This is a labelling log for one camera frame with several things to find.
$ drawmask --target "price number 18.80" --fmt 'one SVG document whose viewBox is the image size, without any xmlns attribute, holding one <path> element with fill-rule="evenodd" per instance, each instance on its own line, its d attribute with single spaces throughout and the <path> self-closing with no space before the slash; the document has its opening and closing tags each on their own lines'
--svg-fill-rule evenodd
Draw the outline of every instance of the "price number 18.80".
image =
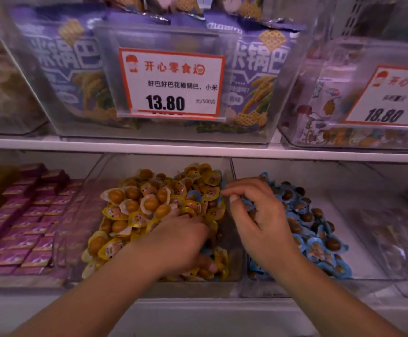
<svg viewBox="0 0 408 337">
<path fill-rule="evenodd" d="M 381 123 L 395 123 L 404 114 L 403 110 L 389 110 L 384 113 L 384 109 L 372 109 L 365 122 L 381 122 Z"/>
<path fill-rule="evenodd" d="M 166 104 L 162 103 L 161 96 L 147 96 L 148 105 L 151 110 L 178 110 L 183 111 L 185 108 L 185 100 L 182 97 L 168 96 L 166 98 Z"/>
</svg>

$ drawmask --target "human arm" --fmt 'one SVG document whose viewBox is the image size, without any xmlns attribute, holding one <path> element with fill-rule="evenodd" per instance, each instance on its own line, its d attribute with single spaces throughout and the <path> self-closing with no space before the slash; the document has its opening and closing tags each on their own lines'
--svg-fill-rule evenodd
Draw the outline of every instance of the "human arm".
<svg viewBox="0 0 408 337">
<path fill-rule="evenodd" d="M 324 337 L 403 337 L 405 334 L 300 253 L 283 204 L 260 178 L 235 181 L 222 191 L 246 251 L 295 300 Z M 255 222 L 240 199 L 256 204 Z"/>
<path fill-rule="evenodd" d="M 11 337 L 107 336 L 127 309 L 159 278 L 193 267 L 218 270 L 199 254 L 211 230 L 196 217 L 162 221 L 149 235 L 126 245 L 98 272 L 17 328 Z"/>
</svg>

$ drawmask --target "white shelf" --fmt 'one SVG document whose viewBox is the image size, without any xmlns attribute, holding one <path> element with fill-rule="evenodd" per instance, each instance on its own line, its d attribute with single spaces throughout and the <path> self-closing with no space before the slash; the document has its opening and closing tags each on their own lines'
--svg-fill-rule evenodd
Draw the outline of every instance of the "white shelf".
<svg viewBox="0 0 408 337">
<path fill-rule="evenodd" d="M 272 143 L 265 146 L 184 141 L 65 139 L 48 134 L 37 137 L 0 136 L 0 149 L 408 163 L 408 153 L 404 152 L 287 149 L 280 144 L 278 132 Z"/>
</svg>

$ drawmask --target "price tag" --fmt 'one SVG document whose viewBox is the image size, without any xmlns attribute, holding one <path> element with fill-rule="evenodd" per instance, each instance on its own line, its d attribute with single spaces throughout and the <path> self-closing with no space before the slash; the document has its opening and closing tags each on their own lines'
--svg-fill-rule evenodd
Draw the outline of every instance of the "price tag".
<svg viewBox="0 0 408 337">
<path fill-rule="evenodd" d="M 344 122 L 408 126 L 408 68 L 378 66 Z"/>
<path fill-rule="evenodd" d="M 225 58 L 120 48 L 129 112 L 136 116 L 215 119 Z"/>
</svg>

